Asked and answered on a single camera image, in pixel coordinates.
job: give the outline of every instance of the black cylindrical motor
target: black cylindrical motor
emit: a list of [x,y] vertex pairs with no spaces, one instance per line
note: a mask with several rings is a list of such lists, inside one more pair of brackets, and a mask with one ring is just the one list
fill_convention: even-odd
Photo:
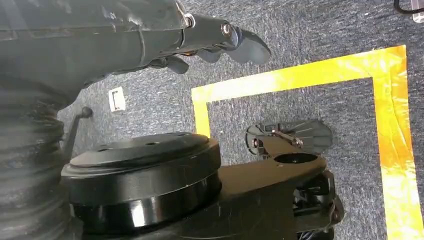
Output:
[[220,148],[177,132],[102,145],[62,171],[73,214],[89,234],[128,234],[171,222],[221,190]]

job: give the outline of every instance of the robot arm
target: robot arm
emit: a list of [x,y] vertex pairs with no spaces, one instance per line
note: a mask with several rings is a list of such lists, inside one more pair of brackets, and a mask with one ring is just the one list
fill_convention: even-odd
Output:
[[175,0],[0,0],[0,235],[78,239],[60,187],[66,163],[56,119],[111,73],[168,67],[178,55],[264,63],[261,39]]
[[227,53],[258,64],[270,57],[256,34],[186,13],[175,0],[1,0],[0,31],[4,77],[53,88],[68,104],[110,73],[185,73],[189,66],[177,55],[216,62]]

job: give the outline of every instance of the screw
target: screw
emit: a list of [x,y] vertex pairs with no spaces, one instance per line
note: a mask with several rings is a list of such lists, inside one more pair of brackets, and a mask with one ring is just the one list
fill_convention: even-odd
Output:
[[336,222],[340,221],[340,215],[337,211],[335,211],[332,215],[332,219]]
[[259,146],[258,140],[256,138],[253,139],[253,147],[256,149],[258,148],[258,146]]
[[226,37],[231,36],[231,25],[230,25],[230,24],[228,24],[228,23],[224,23],[224,24],[221,26],[221,31],[222,31],[222,34],[223,34],[224,36],[226,36]]

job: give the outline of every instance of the metal bolt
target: metal bolt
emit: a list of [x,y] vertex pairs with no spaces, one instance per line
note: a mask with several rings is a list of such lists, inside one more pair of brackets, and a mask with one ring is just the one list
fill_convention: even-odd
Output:
[[304,148],[304,142],[301,139],[297,138],[297,137],[294,138],[294,141],[293,141],[292,145],[294,145],[294,146],[296,146],[296,147],[298,147],[300,149],[303,149]]
[[332,215],[332,219],[336,222],[340,221],[340,215],[337,211],[335,211]]
[[231,36],[231,25],[230,25],[230,24],[228,24],[228,23],[224,23],[224,24],[221,26],[221,31],[222,31],[222,34],[223,34],[224,36],[226,36],[226,37]]
[[194,28],[195,25],[196,25],[195,17],[193,15],[191,15],[190,13],[185,14],[184,17],[186,17],[186,19],[187,19],[188,27]]
[[258,140],[256,138],[253,139],[253,147],[256,149],[258,148],[258,146],[259,146]]

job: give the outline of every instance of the clear plastic object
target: clear plastic object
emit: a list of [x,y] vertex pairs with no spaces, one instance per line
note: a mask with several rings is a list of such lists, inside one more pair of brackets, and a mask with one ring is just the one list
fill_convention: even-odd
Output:
[[179,30],[190,25],[185,14],[179,0],[0,0],[0,41]]
[[[411,0],[411,4],[414,10],[424,8],[424,0]],[[416,23],[424,23],[424,12],[414,14],[412,18]]]

